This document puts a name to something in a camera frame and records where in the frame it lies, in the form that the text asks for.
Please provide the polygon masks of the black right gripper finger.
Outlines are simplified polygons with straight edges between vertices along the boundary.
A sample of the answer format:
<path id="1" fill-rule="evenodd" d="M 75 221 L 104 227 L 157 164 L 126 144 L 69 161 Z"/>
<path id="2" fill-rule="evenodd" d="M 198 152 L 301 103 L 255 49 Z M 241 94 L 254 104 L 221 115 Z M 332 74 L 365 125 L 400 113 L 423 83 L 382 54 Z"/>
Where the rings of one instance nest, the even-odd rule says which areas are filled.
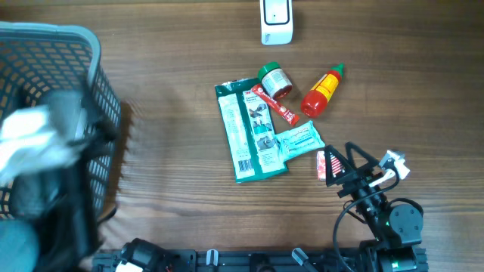
<path id="1" fill-rule="evenodd" d="M 347 160 L 349 162 L 349 165 L 353 169 L 367 170 L 379 165 L 379 161 L 375 157 L 373 157 L 372 155 L 364 151 L 362 148 L 360 148 L 360 146 L 354 144 L 353 142 L 350 141 L 345 143 L 345 148 L 346 148 Z M 359 154 L 362 158 L 366 160 L 366 163 L 364 165 L 359 167 L 356 166 L 355 160 L 352 154 L 353 151 L 355 151 L 357 154 Z"/>
<path id="2" fill-rule="evenodd" d="M 325 180 L 328 187 L 341 185 L 355 179 L 355 168 L 332 145 L 324 148 Z"/>

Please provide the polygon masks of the red tissue packet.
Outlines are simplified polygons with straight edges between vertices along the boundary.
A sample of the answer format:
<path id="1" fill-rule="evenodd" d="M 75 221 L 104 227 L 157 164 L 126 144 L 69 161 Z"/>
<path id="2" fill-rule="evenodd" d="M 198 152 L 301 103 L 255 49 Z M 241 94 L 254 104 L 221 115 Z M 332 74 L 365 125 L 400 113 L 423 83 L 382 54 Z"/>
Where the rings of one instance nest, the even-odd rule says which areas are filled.
<path id="1" fill-rule="evenodd" d="M 326 180 L 325 152 L 324 151 L 318 151 L 316 159 L 317 159 L 316 166 L 317 166 L 318 180 L 325 181 Z M 333 173 L 334 177 L 336 175 L 338 175 L 339 173 L 342 173 L 342 172 L 345 171 L 341 162 L 333 154 L 330 155 L 330 160 L 331 160 L 332 173 Z"/>

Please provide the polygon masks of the teal wet wipes pack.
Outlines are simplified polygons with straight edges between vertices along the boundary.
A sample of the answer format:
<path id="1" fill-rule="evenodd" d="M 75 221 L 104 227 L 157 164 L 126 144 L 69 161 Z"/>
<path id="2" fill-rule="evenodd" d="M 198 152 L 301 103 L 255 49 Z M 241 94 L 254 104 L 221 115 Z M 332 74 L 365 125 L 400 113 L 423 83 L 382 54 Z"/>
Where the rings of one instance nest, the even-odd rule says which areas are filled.
<path id="1" fill-rule="evenodd" d="M 286 162 L 307 152 L 326 146 L 313 121 L 275 135 L 279 147 L 279 158 Z"/>

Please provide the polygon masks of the red candy bar wrapper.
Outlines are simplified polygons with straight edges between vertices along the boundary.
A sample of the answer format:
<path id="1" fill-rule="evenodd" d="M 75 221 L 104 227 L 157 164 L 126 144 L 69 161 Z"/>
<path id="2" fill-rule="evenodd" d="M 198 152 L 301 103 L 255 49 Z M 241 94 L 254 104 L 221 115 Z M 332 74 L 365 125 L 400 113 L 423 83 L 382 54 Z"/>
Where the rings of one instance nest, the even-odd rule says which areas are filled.
<path id="1" fill-rule="evenodd" d="M 290 125 L 295 126 L 299 121 L 299 116 L 287 109 L 281 103 L 268 96 L 260 84 L 254 85 L 251 91 L 266 102 L 279 116 L 281 116 Z"/>

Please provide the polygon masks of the red sauce squeeze bottle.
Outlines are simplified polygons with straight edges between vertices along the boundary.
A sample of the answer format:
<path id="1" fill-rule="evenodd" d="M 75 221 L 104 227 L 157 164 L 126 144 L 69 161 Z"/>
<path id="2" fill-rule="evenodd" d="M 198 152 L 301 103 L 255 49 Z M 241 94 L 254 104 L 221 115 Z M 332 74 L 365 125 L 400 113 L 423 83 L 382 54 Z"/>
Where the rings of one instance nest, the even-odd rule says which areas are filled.
<path id="1" fill-rule="evenodd" d="M 311 88 L 301 103 L 302 112 L 308 117 L 320 116 L 326 109 L 344 74 L 344 64 L 330 68 Z"/>

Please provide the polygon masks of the green sponge package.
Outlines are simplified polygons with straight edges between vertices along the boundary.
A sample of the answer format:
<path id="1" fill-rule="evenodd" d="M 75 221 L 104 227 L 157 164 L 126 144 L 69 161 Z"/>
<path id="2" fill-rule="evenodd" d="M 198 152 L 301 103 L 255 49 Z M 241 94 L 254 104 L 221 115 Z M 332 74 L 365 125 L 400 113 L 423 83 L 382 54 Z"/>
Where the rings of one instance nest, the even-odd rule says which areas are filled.
<path id="1" fill-rule="evenodd" d="M 239 79 L 215 87 L 238 184 L 262 181 L 287 171 L 275 138 L 271 110 L 251 91 L 257 84 L 258 79 Z"/>

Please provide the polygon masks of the green lid jar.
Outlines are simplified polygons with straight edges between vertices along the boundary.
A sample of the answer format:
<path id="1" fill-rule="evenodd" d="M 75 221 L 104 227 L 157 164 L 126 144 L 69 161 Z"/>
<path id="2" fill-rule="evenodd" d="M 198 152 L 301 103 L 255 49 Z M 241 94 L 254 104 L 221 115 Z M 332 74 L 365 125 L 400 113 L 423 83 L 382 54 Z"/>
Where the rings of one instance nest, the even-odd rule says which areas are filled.
<path id="1" fill-rule="evenodd" d="M 267 94 L 273 99 L 279 99 L 288 94 L 292 82 L 277 62 L 270 62 L 258 71 L 258 78 Z"/>

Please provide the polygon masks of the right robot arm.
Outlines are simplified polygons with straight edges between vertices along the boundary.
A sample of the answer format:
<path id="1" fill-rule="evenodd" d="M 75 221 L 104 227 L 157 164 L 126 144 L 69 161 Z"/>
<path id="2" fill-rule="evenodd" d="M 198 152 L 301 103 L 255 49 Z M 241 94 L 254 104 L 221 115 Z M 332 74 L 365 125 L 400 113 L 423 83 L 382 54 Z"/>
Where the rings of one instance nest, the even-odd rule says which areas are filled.
<path id="1" fill-rule="evenodd" d="M 326 185 L 340 185 L 338 197 L 351 199 L 337 218 L 332 236 L 334 252 L 325 255 L 321 269 L 428 271 L 426 250 L 420 247 L 424 226 L 422 206 L 408 198 L 389 201 L 385 196 L 410 173 L 405 154 L 387 150 L 378 160 L 352 142 L 346 143 L 345 148 L 345 156 L 331 145 L 324 148 Z M 360 242 L 357 248 L 341 249 L 337 233 L 345 215 L 367 225 L 374 238 Z"/>

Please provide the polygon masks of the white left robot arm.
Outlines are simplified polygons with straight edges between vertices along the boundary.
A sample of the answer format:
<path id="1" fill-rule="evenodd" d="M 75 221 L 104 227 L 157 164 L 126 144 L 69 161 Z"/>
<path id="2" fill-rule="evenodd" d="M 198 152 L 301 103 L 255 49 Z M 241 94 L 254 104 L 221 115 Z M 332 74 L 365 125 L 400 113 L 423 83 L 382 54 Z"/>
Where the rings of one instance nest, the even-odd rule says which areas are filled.
<path id="1" fill-rule="evenodd" d="M 1 183 L 14 217 L 1 225 L 3 271 L 72 271 L 99 247 L 88 163 L 110 139 L 89 94 L 56 91 L 1 122 Z"/>

